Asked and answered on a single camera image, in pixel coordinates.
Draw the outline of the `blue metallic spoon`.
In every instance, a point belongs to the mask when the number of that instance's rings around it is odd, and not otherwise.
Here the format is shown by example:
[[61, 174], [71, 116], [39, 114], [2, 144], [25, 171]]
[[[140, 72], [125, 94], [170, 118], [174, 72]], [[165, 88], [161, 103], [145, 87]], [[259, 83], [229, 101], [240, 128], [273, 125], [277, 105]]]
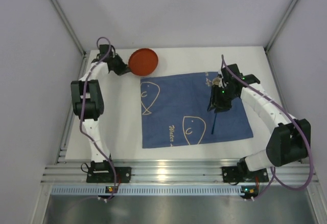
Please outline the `blue metallic spoon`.
[[211, 134], [212, 135], [215, 132], [216, 120], [217, 120], [217, 113], [215, 113], [214, 120], [213, 120], [213, 125], [212, 125], [212, 129], [211, 129]]

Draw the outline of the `red round plate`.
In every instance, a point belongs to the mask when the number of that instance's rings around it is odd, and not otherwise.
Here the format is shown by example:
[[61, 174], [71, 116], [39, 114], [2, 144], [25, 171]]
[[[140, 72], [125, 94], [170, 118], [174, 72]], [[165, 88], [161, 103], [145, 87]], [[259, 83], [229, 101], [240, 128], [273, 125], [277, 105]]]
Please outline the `red round plate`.
[[128, 60], [128, 67], [137, 76], [148, 76], [158, 66], [158, 56], [148, 48], [138, 49], [131, 54]]

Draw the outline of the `small beige cup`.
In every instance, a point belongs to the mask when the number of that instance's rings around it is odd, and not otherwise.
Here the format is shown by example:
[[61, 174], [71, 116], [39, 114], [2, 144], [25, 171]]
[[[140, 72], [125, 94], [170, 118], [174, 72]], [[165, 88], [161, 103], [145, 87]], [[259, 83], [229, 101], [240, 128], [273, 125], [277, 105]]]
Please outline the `small beige cup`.
[[222, 86], [222, 79], [220, 77], [216, 77], [212, 80], [212, 85]]

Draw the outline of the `blue cloth placemat fish print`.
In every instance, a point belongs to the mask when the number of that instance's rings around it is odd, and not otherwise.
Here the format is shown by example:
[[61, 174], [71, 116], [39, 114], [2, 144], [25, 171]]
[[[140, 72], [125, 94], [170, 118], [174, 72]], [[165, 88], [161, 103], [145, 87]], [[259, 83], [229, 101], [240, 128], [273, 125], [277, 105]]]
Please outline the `blue cloth placemat fish print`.
[[148, 77], [140, 81], [142, 147], [192, 146], [253, 138], [242, 101], [229, 111], [207, 111], [216, 72]]

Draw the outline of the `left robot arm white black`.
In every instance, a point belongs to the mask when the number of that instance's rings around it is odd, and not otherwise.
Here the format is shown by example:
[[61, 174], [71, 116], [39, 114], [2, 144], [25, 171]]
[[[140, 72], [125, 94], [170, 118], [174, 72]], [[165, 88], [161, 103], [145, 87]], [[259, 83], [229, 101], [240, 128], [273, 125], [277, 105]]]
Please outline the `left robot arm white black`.
[[110, 72], [120, 76], [128, 71], [127, 64], [115, 52], [115, 48], [110, 44], [101, 44], [89, 70], [79, 80], [71, 82], [73, 112], [79, 118], [80, 132], [89, 141], [91, 161], [94, 163], [110, 158], [110, 151], [100, 133], [100, 116], [104, 113], [100, 79]]

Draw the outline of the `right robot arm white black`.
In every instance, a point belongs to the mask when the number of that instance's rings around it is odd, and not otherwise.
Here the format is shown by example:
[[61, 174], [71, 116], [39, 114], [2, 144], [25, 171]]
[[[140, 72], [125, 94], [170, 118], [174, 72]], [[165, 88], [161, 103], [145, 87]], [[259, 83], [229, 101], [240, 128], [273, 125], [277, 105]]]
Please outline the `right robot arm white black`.
[[270, 132], [264, 150], [241, 158], [237, 163], [243, 174], [269, 167], [280, 167], [308, 157], [311, 126], [282, 110], [263, 89], [259, 79], [243, 75], [236, 64], [223, 67], [212, 82], [207, 110], [222, 113], [231, 110], [232, 102], [241, 99], [258, 115]]

